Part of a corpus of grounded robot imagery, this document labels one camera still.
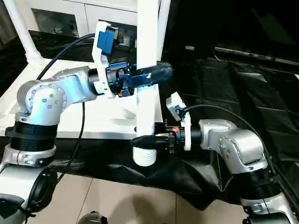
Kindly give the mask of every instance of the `black plastic sheet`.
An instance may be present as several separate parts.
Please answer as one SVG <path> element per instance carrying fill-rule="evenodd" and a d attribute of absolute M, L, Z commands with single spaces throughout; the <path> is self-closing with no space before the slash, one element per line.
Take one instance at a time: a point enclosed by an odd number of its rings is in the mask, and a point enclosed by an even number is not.
<path fill-rule="evenodd" d="M 58 35 L 31 34 L 45 58 L 52 58 L 73 41 Z M 64 59 L 92 61 L 91 50 L 92 42 L 85 42 L 66 54 Z M 120 56 L 128 56 L 133 62 L 135 51 L 119 49 L 112 57 Z M 0 51 L 0 96 L 25 66 L 26 59 L 18 40 Z M 213 104 L 237 113 L 257 129 L 273 160 L 299 190 L 295 163 L 299 161 L 299 80 L 295 75 L 211 60 L 198 61 L 196 65 L 173 66 L 173 80 L 160 85 L 164 119 L 173 122 L 165 100 L 174 91 L 180 93 L 187 105 Z M 246 128 L 236 118 L 216 109 L 194 109 L 191 118 L 194 126 L 200 119 L 209 118 L 228 119 Z M 8 138 L 0 137 L 0 154 L 8 143 Z M 56 171 L 65 170 L 75 143 L 75 139 L 56 140 L 57 154 L 51 164 Z M 179 152 L 175 156 L 159 153 L 156 163 L 144 168 L 134 163 L 128 140 L 84 139 L 75 161 L 66 172 L 172 190 L 201 210 L 216 198 L 239 203 L 238 183 L 234 182 L 222 158 L 215 152 L 200 149 L 198 145 L 194 145 L 190 152 Z"/>

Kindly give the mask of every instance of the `white shelf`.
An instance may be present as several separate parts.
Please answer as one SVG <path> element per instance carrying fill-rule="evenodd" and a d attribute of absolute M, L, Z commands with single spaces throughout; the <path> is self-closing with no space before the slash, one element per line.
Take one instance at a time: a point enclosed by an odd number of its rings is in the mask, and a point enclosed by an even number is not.
<path fill-rule="evenodd" d="M 84 3 L 88 5 L 102 6 L 137 12 L 137 0 L 65 0 Z"/>

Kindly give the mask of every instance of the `white pipe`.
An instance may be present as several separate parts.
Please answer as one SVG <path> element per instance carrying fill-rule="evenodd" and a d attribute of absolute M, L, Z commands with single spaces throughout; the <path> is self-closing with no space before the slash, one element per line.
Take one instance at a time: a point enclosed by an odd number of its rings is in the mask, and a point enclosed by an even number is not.
<path fill-rule="evenodd" d="M 158 0 L 137 3 L 137 68 L 157 64 Z M 137 88 L 137 136 L 155 131 L 155 99 L 157 85 Z M 156 161 L 157 151 L 133 148 L 136 164 L 147 167 Z"/>
<path fill-rule="evenodd" d="M 162 57 L 165 32 L 168 21 L 168 14 L 171 0 L 161 0 L 159 18 L 158 18 L 158 46 L 157 46 L 157 60 L 160 61 Z"/>
<path fill-rule="evenodd" d="M 41 54 L 33 43 L 15 0 L 4 0 L 4 4 L 25 49 L 25 55 L 28 63 L 32 65 L 34 69 L 42 69 L 45 66 L 45 63 Z"/>

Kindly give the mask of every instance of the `black cable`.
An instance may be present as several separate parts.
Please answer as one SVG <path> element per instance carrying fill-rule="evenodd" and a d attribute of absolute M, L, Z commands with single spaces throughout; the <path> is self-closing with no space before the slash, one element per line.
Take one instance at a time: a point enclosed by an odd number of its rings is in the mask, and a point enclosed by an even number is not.
<path fill-rule="evenodd" d="M 56 55 L 49 64 L 46 65 L 46 67 L 42 70 L 42 72 L 38 75 L 36 78 L 37 80 L 41 80 L 41 78 L 44 76 L 44 74 L 49 70 L 49 68 L 55 63 L 55 61 L 59 60 L 67 51 L 72 49 L 77 43 L 82 42 L 85 39 L 94 37 L 95 34 L 87 34 L 83 37 L 80 37 L 79 39 L 75 40 L 73 43 L 69 44 L 67 47 L 65 47 L 58 55 Z"/>
<path fill-rule="evenodd" d="M 25 224 L 27 224 L 29 217 L 35 217 L 36 216 L 36 215 L 32 214 L 30 211 L 22 208 L 17 202 L 7 200 L 7 199 L 4 199 L 4 198 L 0 199 L 0 202 L 1 203 L 7 203 L 10 206 L 13 206 L 13 207 L 17 208 L 18 210 L 20 210 L 20 212 L 23 213 L 24 216 L 25 216 Z"/>
<path fill-rule="evenodd" d="M 294 197 L 296 198 L 297 202 L 299 202 L 299 195 L 297 194 L 296 190 L 294 189 L 294 187 L 290 184 L 290 182 L 287 180 L 287 178 L 284 176 L 284 174 L 281 172 L 281 170 L 277 167 L 277 165 L 274 164 L 274 168 L 276 169 L 276 171 L 278 172 L 278 174 L 280 175 L 281 179 L 283 180 L 283 182 L 287 185 L 287 187 L 290 189 L 291 193 L 294 195 Z"/>
<path fill-rule="evenodd" d="M 49 68 L 55 63 L 55 61 L 59 60 L 67 51 L 72 49 L 76 44 L 78 44 L 78 43 L 80 43 L 80 42 L 82 42 L 82 41 L 84 41 L 88 38 L 92 38 L 94 36 L 95 36 L 95 34 L 88 34 L 88 35 L 80 37 L 79 39 L 77 39 L 74 42 L 70 43 L 58 55 L 56 55 L 49 62 L 49 64 L 47 64 L 47 66 L 42 70 L 42 72 L 38 75 L 38 77 L 36 79 L 40 80 L 44 76 L 44 74 L 49 70 Z M 69 162 L 67 163 L 65 169 L 67 169 L 75 159 L 75 156 L 77 154 L 77 151 L 78 151 L 80 143 L 81 143 L 82 134 L 83 134 L 83 130 L 84 130 L 84 123 L 85 123 L 85 103 L 83 102 L 82 103 L 82 126 L 81 126 L 81 130 L 80 130 L 80 134 L 79 134 L 78 140 L 77 140 L 77 142 L 74 146 L 73 152 L 70 156 Z M 61 179 L 63 178 L 64 175 L 65 175 L 65 171 L 59 176 L 56 184 L 58 184 L 61 181 Z"/>
<path fill-rule="evenodd" d="M 82 125 L 81 125 L 81 130 L 80 130 L 80 134 L 79 134 L 79 137 L 78 137 L 78 140 L 75 144 L 75 147 L 73 149 L 73 152 L 69 158 L 69 161 L 65 167 L 65 170 L 64 172 L 59 176 L 56 184 L 58 184 L 61 179 L 63 178 L 63 176 L 65 175 L 65 172 L 67 170 L 67 168 L 69 168 L 71 166 L 71 163 L 74 161 L 76 155 L 77 155 L 77 152 L 79 150 L 79 147 L 80 147 L 80 143 L 81 143 L 81 140 L 82 140 L 82 134 L 83 134 L 83 130 L 84 130 L 84 124 L 85 124 L 85 102 L 82 103 Z"/>

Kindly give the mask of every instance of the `tile floor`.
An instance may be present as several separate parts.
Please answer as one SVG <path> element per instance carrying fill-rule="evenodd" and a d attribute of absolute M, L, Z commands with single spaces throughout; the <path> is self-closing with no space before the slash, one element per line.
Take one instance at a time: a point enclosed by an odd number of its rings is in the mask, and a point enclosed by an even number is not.
<path fill-rule="evenodd" d="M 171 191 L 66 175 L 28 224 L 75 224 L 93 210 L 109 224 L 239 224 L 245 217 L 241 206 L 221 201 L 201 212 Z"/>

